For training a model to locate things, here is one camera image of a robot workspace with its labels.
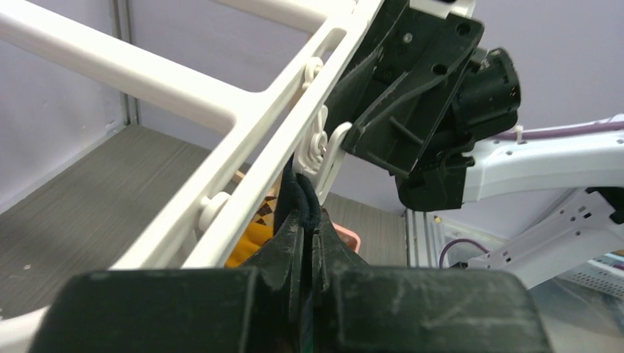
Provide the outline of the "dark sock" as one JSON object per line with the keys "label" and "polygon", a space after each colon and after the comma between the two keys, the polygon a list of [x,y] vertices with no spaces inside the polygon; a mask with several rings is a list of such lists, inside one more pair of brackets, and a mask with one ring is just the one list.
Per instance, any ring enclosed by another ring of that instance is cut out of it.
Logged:
{"label": "dark sock", "polygon": [[294,156],[291,155],[283,168],[274,211],[273,235],[277,234],[294,210],[298,212],[298,225],[305,234],[311,234],[321,222],[322,211],[318,196],[309,178],[295,172],[293,159]]}

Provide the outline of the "white hanger clip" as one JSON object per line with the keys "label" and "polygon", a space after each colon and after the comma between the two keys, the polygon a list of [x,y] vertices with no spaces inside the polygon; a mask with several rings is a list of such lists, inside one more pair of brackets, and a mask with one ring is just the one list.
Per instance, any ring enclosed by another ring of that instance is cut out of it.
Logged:
{"label": "white hanger clip", "polygon": [[328,108],[322,105],[311,127],[297,145],[293,158],[294,172],[311,181],[321,205],[324,204],[344,161],[346,152],[341,144],[352,127],[350,122],[344,122],[329,135],[325,131],[327,116]]}

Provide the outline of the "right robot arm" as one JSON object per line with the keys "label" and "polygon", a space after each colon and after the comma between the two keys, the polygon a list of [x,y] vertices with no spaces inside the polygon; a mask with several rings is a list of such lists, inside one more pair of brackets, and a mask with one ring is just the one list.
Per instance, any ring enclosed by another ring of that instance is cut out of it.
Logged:
{"label": "right robot arm", "polygon": [[511,55],[525,129],[475,145],[464,204],[440,216],[501,239],[471,266],[532,288],[623,247],[597,192],[623,185],[623,3],[474,1],[472,16]]}

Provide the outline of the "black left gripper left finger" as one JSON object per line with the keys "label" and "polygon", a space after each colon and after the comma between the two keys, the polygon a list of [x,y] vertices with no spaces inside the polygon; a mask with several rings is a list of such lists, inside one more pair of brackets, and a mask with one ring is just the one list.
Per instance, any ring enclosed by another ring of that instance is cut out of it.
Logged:
{"label": "black left gripper left finger", "polygon": [[237,268],[92,271],[70,279],[31,352],[300,352],[291,213]]}

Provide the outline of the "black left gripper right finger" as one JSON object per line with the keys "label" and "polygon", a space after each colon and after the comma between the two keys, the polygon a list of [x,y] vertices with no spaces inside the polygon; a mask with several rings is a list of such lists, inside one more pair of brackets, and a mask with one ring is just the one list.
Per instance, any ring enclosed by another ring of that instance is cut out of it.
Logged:
{"label": "black left gripper right finger", "polygon": [[525,286],[502,271],[374,266],[311,216],[314,352],[549,352]]}

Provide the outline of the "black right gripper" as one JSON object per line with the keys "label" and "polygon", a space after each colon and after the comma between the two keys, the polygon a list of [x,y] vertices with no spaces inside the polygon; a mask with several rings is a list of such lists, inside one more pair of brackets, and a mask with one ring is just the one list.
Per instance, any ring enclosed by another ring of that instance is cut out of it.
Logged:
{"label": "black right gripper", "polygon": [[326,131],[351,123],[342,149],[396,176],[408,209],[461,208],[475,144],[518,120],[511,55],[496,48],[469,64],[483,33],[471,18],[385,1],[325,102]]}

